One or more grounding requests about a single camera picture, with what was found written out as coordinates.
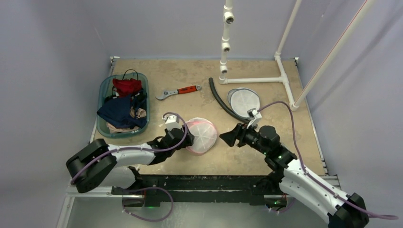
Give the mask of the pink trimmed mesh laundry bag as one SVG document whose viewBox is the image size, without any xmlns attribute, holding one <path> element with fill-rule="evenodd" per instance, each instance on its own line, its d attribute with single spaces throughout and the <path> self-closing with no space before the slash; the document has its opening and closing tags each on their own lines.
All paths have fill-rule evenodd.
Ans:
<svg viewBox="0 0 403 228">
<path fill-rule="evenodd" d="M 194 136 L 193 145 L 186 148 L 188 151 L 202 155 L 214 146 L 218 138 L 218 132 L 211 121 L 195 117 L 188 120 L 186 125 Z"/>
</svg>

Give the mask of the white mesh laundry bag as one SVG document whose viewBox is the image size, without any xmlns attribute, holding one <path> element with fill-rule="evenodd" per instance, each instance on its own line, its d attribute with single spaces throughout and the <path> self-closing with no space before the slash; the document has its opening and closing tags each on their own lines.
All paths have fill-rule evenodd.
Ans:
<svg viewBox="0 0 403 228">
<path fill-rule="evenodd" d="M 232 89 L 227 94 L 227 100 L 231 110 L 239 117 L 249 119 L 250 109 L 260 109 L 259 95 L 248 88 L 239 87 Z"/>
</svg>

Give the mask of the pink lace bra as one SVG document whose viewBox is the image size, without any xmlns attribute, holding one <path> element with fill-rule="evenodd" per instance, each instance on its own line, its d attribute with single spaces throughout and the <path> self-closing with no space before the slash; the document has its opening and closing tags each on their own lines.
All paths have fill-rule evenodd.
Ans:
<svg viewBox="0 0 403 228">
<path fill-rule="evenodd" d="M 143 118 L 143 117 L 146 117 L 146 111 L 142 108 L 139 108 L 137 111 L 135 111 L 134 108 L 131 108 L 130 115 L 132 117 Z M 133 131 L 140 129 L 140 127 L 138 127 L 138 126 L 135 126 L 133 129 L 116 128 L 108 122 L 106 123 L 106 126 L 108 127 L 110 133 L 128 133 L 128 132 L 133 132 Z"/>
</svg>

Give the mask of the navy blue bra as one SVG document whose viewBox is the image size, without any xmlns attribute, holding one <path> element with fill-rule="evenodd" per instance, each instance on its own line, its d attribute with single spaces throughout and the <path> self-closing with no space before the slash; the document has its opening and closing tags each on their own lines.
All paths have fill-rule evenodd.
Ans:
<svg viewBox="0 0 403 228">
<path fill-rule="evenodd" d="M 97 111 L 97 115 L 118 129 L 144 128 L 148 123 L 146 116 L 138 111 L 146 109 L 147 94 L 138 93 L 108 100 Z"/>
</svg>

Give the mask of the red lace bra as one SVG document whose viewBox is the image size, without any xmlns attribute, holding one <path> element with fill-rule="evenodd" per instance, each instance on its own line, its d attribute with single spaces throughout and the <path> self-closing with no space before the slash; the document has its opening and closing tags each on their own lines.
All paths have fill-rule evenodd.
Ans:
<svg viewBox="0 0 403 228">
<path fill-rule="evenodd" d="M 113 86 L 117 92 L 117 96 L 126 97 L 128 95 L 137 94 L 142 89 L 142 81 L 130 79 L 113 79 Z"/>
</svg>

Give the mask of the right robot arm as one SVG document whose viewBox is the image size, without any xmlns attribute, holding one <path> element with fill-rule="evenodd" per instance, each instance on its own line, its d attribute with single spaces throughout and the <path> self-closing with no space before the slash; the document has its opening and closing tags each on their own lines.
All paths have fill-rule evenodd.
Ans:
<svg viewBox="0 0 403 228">
<path fill-rule="evenodd" d="M 267 188 L 272 193 L 280 191 L 294 197 L 320 216 L 330 228 L 363 228 L 369 217 L 363 198 L 332 186 L 301 164 L 297 156 L 281 142 L 273 126 L 263 126 L 256 131 L 252 126 L 237 124 L 219 137 L 230 147 L 248 145 L 265 155 L 272 172 Z"/>
</svg>

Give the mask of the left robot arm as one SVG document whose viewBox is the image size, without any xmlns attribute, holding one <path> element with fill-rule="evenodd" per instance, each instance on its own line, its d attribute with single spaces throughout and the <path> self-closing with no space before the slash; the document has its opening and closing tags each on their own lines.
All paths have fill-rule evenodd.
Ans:
<svg viewBox="0 0 403 228">
<path fill-rule="evenodd" d="M 192 146 L 194 139 L 185 127 L 165 130 L 165 136 L 136 146 L 117 146 L 96 139 L 67 160 L 70 184 L 79 193 L 112 185 L 124 188 L 129 194 L 137 194 L 142 182 L 133 165 L 164 162 L 175 151 Z"/>
</svg>

